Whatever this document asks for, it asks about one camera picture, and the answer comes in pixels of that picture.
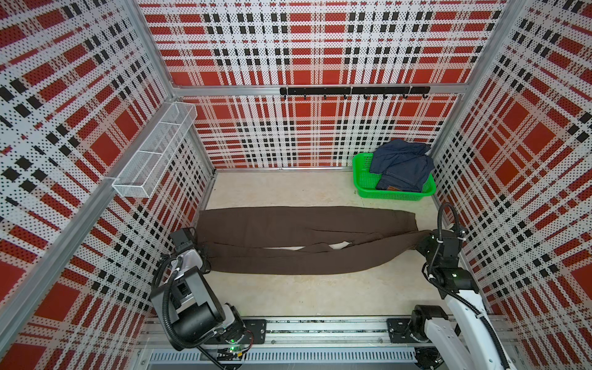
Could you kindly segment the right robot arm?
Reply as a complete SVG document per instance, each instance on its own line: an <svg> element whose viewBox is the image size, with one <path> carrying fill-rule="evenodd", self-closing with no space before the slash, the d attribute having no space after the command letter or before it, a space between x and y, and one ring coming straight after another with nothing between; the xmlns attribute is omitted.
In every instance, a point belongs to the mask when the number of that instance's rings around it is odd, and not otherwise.
<svg viewBox="0 0 592 370"><path fill-rule="evenodd" d="M451 311L451 322L437 305L416 305L409 329L417 342L432 344L439 363L449 369L515 369L496 333L472 274L459 266L459 255L467 230L451 203L438 210L437 228L424 239L417 251L425 257L422 275L438 292Z"/></svg>

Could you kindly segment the brown trousers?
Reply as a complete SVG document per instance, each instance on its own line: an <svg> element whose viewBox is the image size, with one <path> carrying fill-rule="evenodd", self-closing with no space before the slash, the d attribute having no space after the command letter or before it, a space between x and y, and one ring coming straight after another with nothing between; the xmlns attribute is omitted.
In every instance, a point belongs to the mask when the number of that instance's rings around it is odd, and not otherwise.
<svg viewBox="0 0 592 370"><path fill-rule="evenodd" d="M207 210L197 238L214 271L328 275L383 265L429 237L407 211L355 207Z"/></svg>

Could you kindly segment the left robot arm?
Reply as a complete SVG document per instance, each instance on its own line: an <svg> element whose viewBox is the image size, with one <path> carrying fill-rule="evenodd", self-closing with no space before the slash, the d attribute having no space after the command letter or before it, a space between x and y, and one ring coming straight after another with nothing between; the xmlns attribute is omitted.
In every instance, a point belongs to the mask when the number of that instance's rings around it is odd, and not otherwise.
<svg viewBox="0 0 592 370"><path fill-rule="evenodd" d="M198 247L194 228L170 235L174 250L154 272L150 302L173 348L181 351L207 343L234 346L247 332L236 308L222 304L206 281L211 265Z"/></svg>

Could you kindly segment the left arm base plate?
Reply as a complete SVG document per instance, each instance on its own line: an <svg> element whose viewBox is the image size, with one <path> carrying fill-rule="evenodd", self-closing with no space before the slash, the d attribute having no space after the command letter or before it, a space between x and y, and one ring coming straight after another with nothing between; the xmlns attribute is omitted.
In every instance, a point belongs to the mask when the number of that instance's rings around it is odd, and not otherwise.
<svg viewBox="0 0 592 370"><path fill-rule="evenodd" d="M229 345L261 345L266 339L265 319L236 320L224 333L224 342Z"/></svg>

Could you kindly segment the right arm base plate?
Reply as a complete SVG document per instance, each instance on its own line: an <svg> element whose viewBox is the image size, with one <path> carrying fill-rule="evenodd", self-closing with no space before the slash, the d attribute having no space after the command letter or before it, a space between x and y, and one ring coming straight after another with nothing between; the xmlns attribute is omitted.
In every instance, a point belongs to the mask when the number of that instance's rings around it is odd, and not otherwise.
<svg viewBox="0 0 592 370"><path fill-rule="evenodd" d="M387 319L386 324L390 342L393 344L430 343L430 340L422 334L412 319Z"/></svg>

